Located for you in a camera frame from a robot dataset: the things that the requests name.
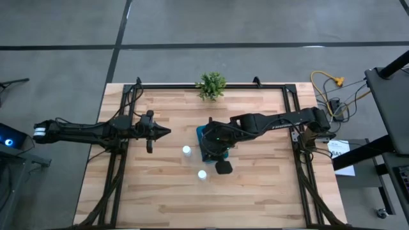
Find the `potted plant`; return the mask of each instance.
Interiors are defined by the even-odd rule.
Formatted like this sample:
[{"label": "potted plant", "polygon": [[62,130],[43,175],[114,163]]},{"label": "potted plant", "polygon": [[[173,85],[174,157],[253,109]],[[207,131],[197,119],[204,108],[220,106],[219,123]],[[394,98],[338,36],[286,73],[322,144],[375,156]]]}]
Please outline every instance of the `potted plant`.
[{"label": "potted plant", "polygon": [[201,79],[203,82],[195,82],[195,85],[197,88],[200,88],[200,94],[198,94],[198,96],[202,98],[202,100],[209,99],[215,102],[218,96],[224,96],[223,91],[226,87],[226,79],[220,73],[204,73]]}]

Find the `wooden tabletop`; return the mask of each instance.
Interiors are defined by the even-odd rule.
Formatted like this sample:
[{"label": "wooden tabletop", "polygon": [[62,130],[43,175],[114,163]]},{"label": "wooden tabletop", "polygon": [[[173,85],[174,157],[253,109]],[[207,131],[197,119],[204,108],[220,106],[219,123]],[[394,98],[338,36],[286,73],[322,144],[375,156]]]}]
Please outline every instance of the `wooden tabletop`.
[{"label": "wooden tabletop", "polygon": [[[295,84],[301,108],[317,106],[311,83]],[[118,110],[122,89],[123,84],[107,85],[99,121]],[[201,161],[196,136],[196,128],[207,124],[209,116],[229,122],[231,116],[248,112],[284,113],[282,91],[227,89],[217,102],[202,102],[197,94],[195,89],[145,89],[138,99],[138,113],[154,110],[154,120],[172,132],[153,143],[153,154],[146,152],[145,140],[130,141],[117,227],[305,227],[287,128],[239,142],[230,151],[233,173],[227,175]],[[189,158],[182,153],[185,145],[192,148]],[[102,150],[93,146],[90,157]],[[88,164],[75,224],[102,196],[108,162],[109,154],[104,153]],[[315,154],[313,167],[320,196],[346,222],[330,159]],[[197,177],[199,170],[207,172],[206,181]],[[309,197],[314,220],[312,203]]]}]

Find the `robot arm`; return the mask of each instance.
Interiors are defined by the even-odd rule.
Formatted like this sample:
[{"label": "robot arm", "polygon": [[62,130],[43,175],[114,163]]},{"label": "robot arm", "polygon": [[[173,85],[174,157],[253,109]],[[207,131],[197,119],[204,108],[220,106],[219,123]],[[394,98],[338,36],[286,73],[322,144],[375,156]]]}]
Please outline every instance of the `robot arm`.
[{"label": "robot arm", "polygon": [[129,116],[117,116],[106,122],[94,125],[75,124],[47,120],[34,125],[33,139],[38,144],[48,144],[57,141],[81,142],[99,144],[106,150],[120,146],[123,139],[146,139],[146,150],[152,153],[152,141],[165,136],[171,130],[153,121],[153,111],[142,114],[139,122],[131,125]]},{"label": "robot arm", "polygon": [[228,174],[232,168],[224,162],[223,156],[237,142],[253,140],[269,130],[297,125],[307,125],[307,130],[298,137],[303,147],[313,145],[318,134],[330,129],[324,111],[315,107],[271,116],[243,114],[230,118],[229,123],[210,118],[209,124],[203,128],[200,148],[205,158],[218,161],[218,173]]}]

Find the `small white cup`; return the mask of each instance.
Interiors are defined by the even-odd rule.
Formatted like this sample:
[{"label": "small white cup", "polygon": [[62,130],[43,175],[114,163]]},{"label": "small white cup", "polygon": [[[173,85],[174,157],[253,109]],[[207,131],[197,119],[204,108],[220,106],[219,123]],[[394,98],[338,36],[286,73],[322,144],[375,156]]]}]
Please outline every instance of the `small white cup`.
[{"label": "small white cup", "polygon": [[207,177],[207,173],[204,171],[204,170],[200,170],[198,173],[197,173],[197,175],[199,176],[199,179],[200,180],[206,180],[206,177]]},{"label": "small white cup", "polygon": [[186,157],[190,157],[192,155],[192,150],[189,146],[184,146],[182,151]]}]

